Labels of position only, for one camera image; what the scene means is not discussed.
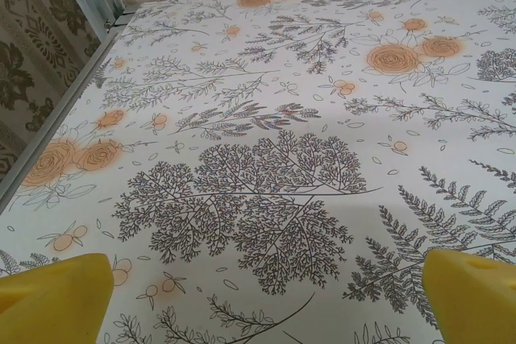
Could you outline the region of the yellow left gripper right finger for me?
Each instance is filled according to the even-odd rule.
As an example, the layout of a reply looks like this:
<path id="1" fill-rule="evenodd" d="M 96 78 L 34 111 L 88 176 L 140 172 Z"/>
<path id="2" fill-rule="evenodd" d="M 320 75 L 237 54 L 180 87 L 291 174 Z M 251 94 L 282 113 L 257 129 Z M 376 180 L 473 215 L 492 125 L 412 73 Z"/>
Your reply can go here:
<path id="1" fill-rule="evenodd" d="M 433 250 L 425 293 L 444 344 L 516 344 L 516 264 Z"/>

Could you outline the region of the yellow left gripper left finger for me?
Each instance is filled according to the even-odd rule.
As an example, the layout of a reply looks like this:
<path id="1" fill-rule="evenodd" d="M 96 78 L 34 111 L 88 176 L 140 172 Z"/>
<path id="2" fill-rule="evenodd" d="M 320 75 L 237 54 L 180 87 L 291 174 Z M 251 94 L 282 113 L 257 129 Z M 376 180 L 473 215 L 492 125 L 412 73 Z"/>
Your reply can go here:
<path id="1" fill-rule="evenodd" d="M 113 289 L 99 253 L 0 278 L 0 344 L 96 344 Z"/>

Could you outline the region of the floral patterned table cover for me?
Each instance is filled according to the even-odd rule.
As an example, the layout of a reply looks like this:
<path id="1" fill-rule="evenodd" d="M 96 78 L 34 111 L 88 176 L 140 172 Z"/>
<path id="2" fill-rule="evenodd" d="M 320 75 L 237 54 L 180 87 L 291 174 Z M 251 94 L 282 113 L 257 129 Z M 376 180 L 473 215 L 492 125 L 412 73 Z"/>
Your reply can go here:
<path id="1" fill-rule="evenodd" d="M 94 344 L 443 344 L 435 248 L 516 263 L 516 0 L 145 4 L 0 214 Z"/>

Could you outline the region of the aluminium table side rail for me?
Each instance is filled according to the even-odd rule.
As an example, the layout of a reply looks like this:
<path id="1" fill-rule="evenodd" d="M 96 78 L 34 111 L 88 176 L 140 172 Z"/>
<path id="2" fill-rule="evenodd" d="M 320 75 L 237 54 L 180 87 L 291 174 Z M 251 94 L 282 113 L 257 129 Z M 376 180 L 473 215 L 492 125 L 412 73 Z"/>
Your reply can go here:
<path id="1" fill-rule="evenodd" d="M 94 72 L 106 58 L 108 51 L 112 48 L 125 26 L 131 21 L 135 11 L 123 13 L 109 29 L 106 38 L 101 42 L 96 52 L 89 59 L 88 63 L 81 70 L 75 81 L 65 92 L 64 96 L 57 103 L 45 123 L 36 133 L 35 138 L 27 145 L 21 156 L 12 169 L 7 173 L 6 178 L 0 183 L 0 215 L 5 211 L 11 198 L 16 193 L 29 169 L 35 164 L 36 159 L 43 152 L 45 146 L 56 133 L 59 125 L 67 117 L 76 101 L 86 89 Z"/>

